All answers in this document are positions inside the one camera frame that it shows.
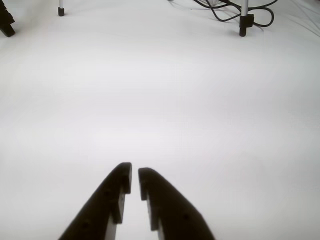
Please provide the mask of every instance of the black object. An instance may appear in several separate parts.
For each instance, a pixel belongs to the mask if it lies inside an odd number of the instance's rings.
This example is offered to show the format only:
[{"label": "black object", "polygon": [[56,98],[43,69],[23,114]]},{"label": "black object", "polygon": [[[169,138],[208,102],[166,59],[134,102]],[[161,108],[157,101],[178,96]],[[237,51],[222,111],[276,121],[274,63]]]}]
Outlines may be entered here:
[{"label": "black object", "polygon": [[215,240],[201,214],[166,179],[151,168],[138,173],[151,230],[158,230],[160,240]]},{"label": "black object", "polygon": [[7,11],[7,8],[2,0],[0,0],[0,30],[7,37],[15,34],[15,30],[11,24],[15,22],[12,15]]},{"label": "black object", "polygon": [[63,17],[65,15],[65,9],[58,7],[58,14],[60,17]]},{"label": "black object", "polygon": [[132,165],[119,164],[105,178],[59,240],[115,240],[131,192]]},{"label": "black object", "polygon": [[[148,201],[151,230],[160,240],[215,240],[201,214],[159,173],[138,170],[141,199]],[[101,183],[59,240],[115,240],[131,192],[132,165],[119,164]]]},{"label": "black object", "polygon": [[[241,16],[241,13],[237,14],[237,15],[234,15],[230,18],[226,18],[226,19],[221,19],[220,17],[217,16],[216,14],[216,9],[220,9],[220,8],[224,8],[224,7],[229,7],[229,6],[232,6],[234,8],[236,8],[239,12],[241,12],[242,10],[242,6],[230,1],[230,0],[219,0],[221,3],[224,3],[222,5],[215,5],[215,6],[212,6],[209,2],[209,0],[193,0],[195,1],[197,4],[201,5],[202,7],[204,8],[207,8],[207,9],[211,9],[213,15],[215,16],[215,18],[220,21],[220,22],[227,22],[229,20],[232,20],[232,19],[235,19],[237,17],[240,17]],[[265,27],[269,27],[275,20],[275,14],[274,12],[268,8],[268,6],[272,5],[272,4],[275,4],[278,0],[273,0],[272,2],[268,3],[268,4],[265,4],[265,5],[260,5],[260,6],[254,6],[254,7],[248,7],[248,12],[249,11],[253,11],[253,10],[265,10],[267,12],[270,13],[271,15],[271,20],[268,24],[260,24],[260,23],[257,23],[257,22],[254,22],[253,21],[253,25],[257,26],[257,27],[260,27],[260,28],[265,28]],[[240,29],[240,36],[242,35],[246,35],[245,33],[247,32],[246,29],[242,28]]]},{"label": "black object", "polygon": [[240,33],[241,37],[246,36],[247,28],[251,28],[254,25],[255,16],[253,14],[248,14],[246,16],[240,16]]}]

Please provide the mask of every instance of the white backdrop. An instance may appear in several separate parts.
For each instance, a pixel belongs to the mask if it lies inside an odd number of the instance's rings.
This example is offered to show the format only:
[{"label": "white backdrop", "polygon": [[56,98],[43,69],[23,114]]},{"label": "white backdrop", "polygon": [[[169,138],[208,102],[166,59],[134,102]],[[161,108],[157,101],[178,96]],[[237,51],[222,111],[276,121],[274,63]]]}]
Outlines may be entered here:
[{"label": "white backdrop", "polygon": [[58,239],[121,162],[133,176],[117,240],[158,239],[141,167],[217,240],[320,239],[318,0],[278,1],[245,38],[192,0],[65,0],[64,17],[58,2],[5,1],[1,240]]}]

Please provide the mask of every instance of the white floor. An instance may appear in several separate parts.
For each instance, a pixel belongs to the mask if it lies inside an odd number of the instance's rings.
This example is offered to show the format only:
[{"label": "white floor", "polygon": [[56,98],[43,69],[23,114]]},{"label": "white floor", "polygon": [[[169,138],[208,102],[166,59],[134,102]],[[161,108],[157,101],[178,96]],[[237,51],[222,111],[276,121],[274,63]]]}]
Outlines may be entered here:
[{"label": "white floor", "polygon": [[320,239],[318,0],[280,0],[245,38],[192,0],[64,0],[64,17],[57,0],[4,2],[1,240],[58,239],[121,162],[134,174],[117,240],[158,239],[141,167],[217,240]]}]

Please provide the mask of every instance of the tripod leg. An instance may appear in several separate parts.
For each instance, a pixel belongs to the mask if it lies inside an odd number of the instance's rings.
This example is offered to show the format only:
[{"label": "tripod leg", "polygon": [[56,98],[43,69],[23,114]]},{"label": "tripod leg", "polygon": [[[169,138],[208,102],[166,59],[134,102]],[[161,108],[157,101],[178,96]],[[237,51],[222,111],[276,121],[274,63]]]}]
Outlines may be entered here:
[{"label": "tripod leg", "polygon": [[7,11],[4,2],[0,0],[0,30],[6,37],[11,37],[15,34],[15,30],[11,27],[14,22],[15,20]]},{"label": "tripod leg", "polygon": [[242,0],[241,16],[240,16],[240,32],[241,37],[246,36],[247,28],[251,28],[254,25],[255,16],[248,14],[249,0]]},{"label": "tripod leg", "polygon": [[65,9],[64,9],[63,0],[59,0],[59,7],[58,7],[58,14],[60,17],[65,15]]}]

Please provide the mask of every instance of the tangled cable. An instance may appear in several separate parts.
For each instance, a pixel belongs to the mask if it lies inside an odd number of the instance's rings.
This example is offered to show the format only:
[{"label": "tangled cable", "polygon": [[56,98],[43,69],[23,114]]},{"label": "tangled cable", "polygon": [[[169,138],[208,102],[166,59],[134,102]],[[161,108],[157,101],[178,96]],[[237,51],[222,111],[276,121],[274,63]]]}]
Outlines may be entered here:
[{"label": "tangled cable", "polygon": [[[229,21],[231,19],[235,19],[235,18],[241,16],[241,13],[239,13],[239,14],[237,14],[235,16],[232,16],[230,18],[227,18],[227,19],[221,19],[221,18],[219,18],[217,16],[217,14],[215,12],[215,9],[220,9],[220,8],[224,8],[224,7],[228,7],[228,6],[235,7],[236,9],[239,10],[239,12],[241,12],[241,6],[231,2],[229,0],[219,0],[222,3],[225,3],[225,4],[220,5],[220,6],[212,6],[210,4],[209,0],[205,0],[207,5],[205,3],[203,3],[203,2],[201,2],[201,0],[193,0],[193,1],[195,1],[197,4],[203,6],[203,7],[207,8],[207,9],[211,9],[211,11],[212,11],[213,15],[215,16],[215,18],[218,19],[220,22],[226,22],[226,21]],[[252,10],[266,10],[271,14],[271,21],[268,24],[260,24],[260,23],[257,23],[257,22],[253,22],[253,25],[258,26],[258,27],[262,27],[262,28],[269,27],[275,20],[275,14],[270,8],[268,8],[268,6],[276,3],[277,1],[278,0],[274,0],[273,2],[270,2],[270,3],[265,4],[265,5],[261,5],[261,6],[248,7],[248,12],[252,11]]]}]

